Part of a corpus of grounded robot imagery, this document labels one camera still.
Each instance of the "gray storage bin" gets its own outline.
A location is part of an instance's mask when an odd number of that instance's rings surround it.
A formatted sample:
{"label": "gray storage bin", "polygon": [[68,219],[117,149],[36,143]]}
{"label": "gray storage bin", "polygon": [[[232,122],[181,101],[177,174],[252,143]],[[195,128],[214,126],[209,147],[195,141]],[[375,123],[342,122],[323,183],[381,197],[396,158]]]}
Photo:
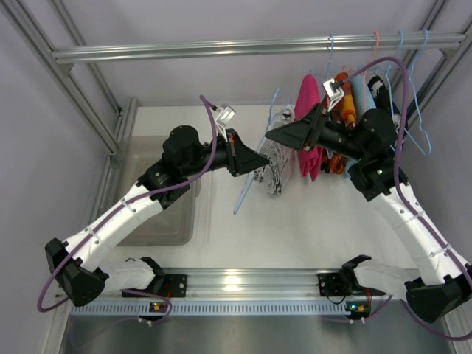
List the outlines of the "gray storage bin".
{"label": "gray storage bin", "polygon": [[[132,136],[120,144],[124,156],[110,182],[105,207],[112,207],[146,169],[160,160],[162,143],[167,136]],[[193,234],[195,199],[200,181],[193,183],[183,196],[165,211],[148,219],[129,234],[120,246],[180,246]]]}

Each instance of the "black wire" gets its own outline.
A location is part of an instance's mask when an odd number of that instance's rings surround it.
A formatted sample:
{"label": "black wire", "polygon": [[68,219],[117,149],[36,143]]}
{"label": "black wire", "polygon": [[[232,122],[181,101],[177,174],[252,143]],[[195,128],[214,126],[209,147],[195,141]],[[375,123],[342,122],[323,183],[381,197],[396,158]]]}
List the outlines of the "black wire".
{"label": "black wire", "polygon": [[330,299],[330,297],[329,297],[328,295],[326,296],[326,298],[327,298],[328,300],[330,300],[330,302],[331,302],[332,304],[334,304],[334,305],[340,305],[340,304],[342,304],[342,302],[346,299],[346,295],[344,295],[344,296],[342,297],[342,299],[339,300],[339,302],[334,302],[332,299]]}

